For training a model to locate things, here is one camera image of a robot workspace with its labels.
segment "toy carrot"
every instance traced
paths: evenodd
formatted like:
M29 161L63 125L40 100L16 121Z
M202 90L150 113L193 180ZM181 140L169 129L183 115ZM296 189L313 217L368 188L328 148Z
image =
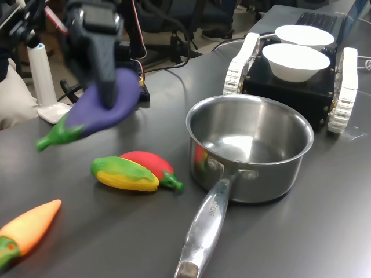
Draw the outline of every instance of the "toy carrot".
M54 200L33 208L0 229L0 268L31 251L47 231L61 204L61 200Z
M121 158L129 159L149 169L159 179L161 185L184 189L184 185L177 180L174 175L173 167L163 158L151 152L128 152L120 156Z

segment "pepper green stem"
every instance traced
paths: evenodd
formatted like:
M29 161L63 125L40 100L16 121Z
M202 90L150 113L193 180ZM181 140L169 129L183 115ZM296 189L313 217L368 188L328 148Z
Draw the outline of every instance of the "pepper green stem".
M183 190L184 185L177 180L174 174L170 174L169 172L163 171L163 179L160 180L161 184L163 186L169 187L169 188L176 188L178 190Z
M19 256L18 244L6 236L0 236L0 269L9 261Z
M79 136L83 129L83 125L72 129L67 129L64 127L64 123L66 122L67 117L68 113L65 114L59 120L59 122L57 122L57 124L52 128L48 135L37 141L36 148L38 151L42 152L50 145L66 144L79 139Z

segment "red pepper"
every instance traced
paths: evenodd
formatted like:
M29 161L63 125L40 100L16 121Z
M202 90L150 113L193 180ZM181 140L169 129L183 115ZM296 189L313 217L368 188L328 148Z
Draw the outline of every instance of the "red pepper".
M158 155L151 152L135 151L125 153L120 157L147 168L159 179L161 185L183 190L184 185L175 177L173 167Z

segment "white holder base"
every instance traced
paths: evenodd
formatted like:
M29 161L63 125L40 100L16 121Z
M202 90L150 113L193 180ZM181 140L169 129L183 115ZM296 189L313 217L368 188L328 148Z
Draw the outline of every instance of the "white holder base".
M38 107L37 113L40 118L48 123L56 124L70 109L71 107L65 103L54 103L49 106Z

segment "toy pepper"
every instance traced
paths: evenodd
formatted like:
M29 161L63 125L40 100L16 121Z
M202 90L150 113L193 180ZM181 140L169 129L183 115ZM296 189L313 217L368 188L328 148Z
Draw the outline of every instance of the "toy pepper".
M85 138L125 119L133 111L140 97L139 77L128 68L118 68L116 75L117 99L111 109L102 105L97 85L92 85L50 133L37 142L37 150L43 151L50 145L66 144Z
M90 170L101 183L114 188L157 191L159 185L156 176L148 169L117 156L95 159Z
M34 248L51 225L61 204L61 200L54 200L38 206L0 229L0 268Z
M184 185L175 177L173 167L160 156L150 152L135 151L125 153L120 157L149 169L159 179L161 185L179 190L184 189Z

